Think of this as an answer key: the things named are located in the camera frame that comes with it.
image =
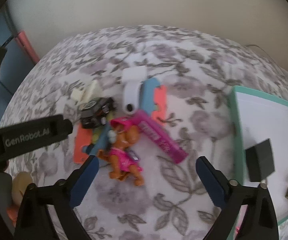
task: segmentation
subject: table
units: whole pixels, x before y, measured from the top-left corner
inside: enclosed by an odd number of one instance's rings
[[[104,95],[120,103],[122,70],[140,65],[167,87],[165,128],[189,157],[175,165],[142,136],[134,150],[141,157],[145,185],[109,179],[110,168],[101,168],[76,215],[92,239],[203,239],[220,210],[200,182],[195,161],[205,155],[233,178],[227,106],[231,87],[242,85],[288,100],[288,72],[233,41],[159,25],[107,28],[63,40],[25,78],[0,126],[63,114],[74,124],[73,133],[11,160],[7,172],[14,177],[28,171],[38,186],[67,178],[79,167],[72,160],[79,120],[72,89],[98,80]],[[66,239],[52,207],[50,214]],[[281,237],[288,239],[288,224],[283,224]]]

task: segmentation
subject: beige egg-shaped object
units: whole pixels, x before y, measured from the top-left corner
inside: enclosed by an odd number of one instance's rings
[[[14,178],[12,182],[12,200],[15,205],[20,206],[26,187],[33,183],[30,174],[22,171]]]

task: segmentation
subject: purple tube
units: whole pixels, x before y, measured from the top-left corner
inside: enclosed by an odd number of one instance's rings
[[[156,143],[175,163],[182,162],[187,156],[177,143],[145,111],[139,109],[130,119],[140,130]]]

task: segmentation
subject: toy dog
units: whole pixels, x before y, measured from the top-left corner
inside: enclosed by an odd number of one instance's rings
[[[112,147],[107,155],[99,150],[98,157],[108,161],[113,171],[109,173],[111,179],[124,180],[129,174],[135,177],[134,185],[142,186],[144,179],[141,175],[143,170],[126,152],[125,149],[134,145],[140,137],[138,128],[126,117],[111,120],[111,127],[115,132]]]

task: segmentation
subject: pink hat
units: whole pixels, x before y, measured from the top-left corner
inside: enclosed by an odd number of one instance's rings
[[[118,124],[123,125],[124,131],[129,130],[129,128],[133,125],[132,122],[127,117],[112,119],[110,123],[113,128],[116,127]]]

